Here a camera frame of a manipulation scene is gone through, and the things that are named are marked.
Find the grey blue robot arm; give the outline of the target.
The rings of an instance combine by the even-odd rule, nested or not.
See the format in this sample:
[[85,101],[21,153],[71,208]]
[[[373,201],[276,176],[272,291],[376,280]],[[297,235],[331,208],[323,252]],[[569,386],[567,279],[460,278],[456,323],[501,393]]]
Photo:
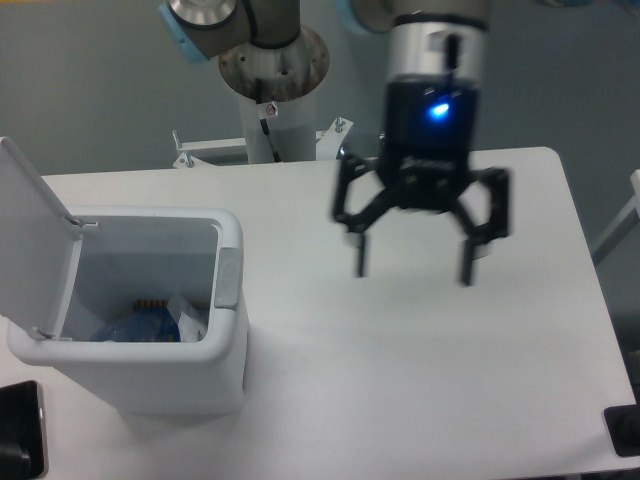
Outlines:
[[[340,1],[345,26],[390,40],[380,150],[340,151],[331,215],[359,253],[388,210],[449,213],[464,234],[460,280],[510,233],[510,174],[469,165],[489,26],[486,1]],[[296,1],[164,1],[159,14],[189,62],[216,60],[237,97],[252,163],[316,156],[315,95],[330,56]]]

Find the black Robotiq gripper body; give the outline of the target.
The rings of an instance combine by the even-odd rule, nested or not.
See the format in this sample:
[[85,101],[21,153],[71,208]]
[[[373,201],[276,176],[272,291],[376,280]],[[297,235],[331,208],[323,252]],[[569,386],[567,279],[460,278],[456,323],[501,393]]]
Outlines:
[[459,195],[471,182],[469,153],[479,88],[468,80],[406,74],[386,87],[377,175],[403,209],[450,210],[437,191]]

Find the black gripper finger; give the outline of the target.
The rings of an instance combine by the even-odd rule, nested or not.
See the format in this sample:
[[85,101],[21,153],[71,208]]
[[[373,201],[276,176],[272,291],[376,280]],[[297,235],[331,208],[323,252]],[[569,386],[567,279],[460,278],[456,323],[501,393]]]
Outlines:
[[343,153],[339,159],[331,219],[344,227],[347,240],[355,249],[354,276],[367,274],[368,230],[390,209],[400,203],[403,183],[396,181],[383,186],[364,206],[354,210],[349,204],[350,192],[355,182],[377,170],[376,159],[367,160],[352,153]]
[[480,219],[463,202],[462,194],[454,197],[451,213],[460,225],[465,238],[462,243],[459,281],[471,286],[474,280],[474,263],[481,251],[493,241],[511,234],[510,200],[511,172],[507,168],[491,167],[470,172],[470,187],[478,187],[484,201]]

